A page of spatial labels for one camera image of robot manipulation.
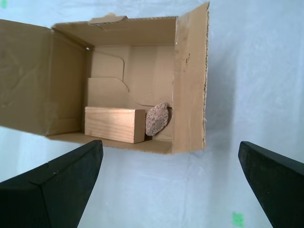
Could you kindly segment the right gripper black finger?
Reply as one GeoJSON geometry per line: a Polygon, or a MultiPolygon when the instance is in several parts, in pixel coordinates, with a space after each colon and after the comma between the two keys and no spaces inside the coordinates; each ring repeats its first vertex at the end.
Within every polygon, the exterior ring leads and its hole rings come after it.
{"type": "Polygon", "coordinates": [[[76,228],[103,159],[93,140],[0,184],[2,228],[76,228]]]}
{"type": "Polygon", "coordinates": [[[242,141],[243,173],[274,228],[304,226],[304,165],[251,142],[242,141]]]}

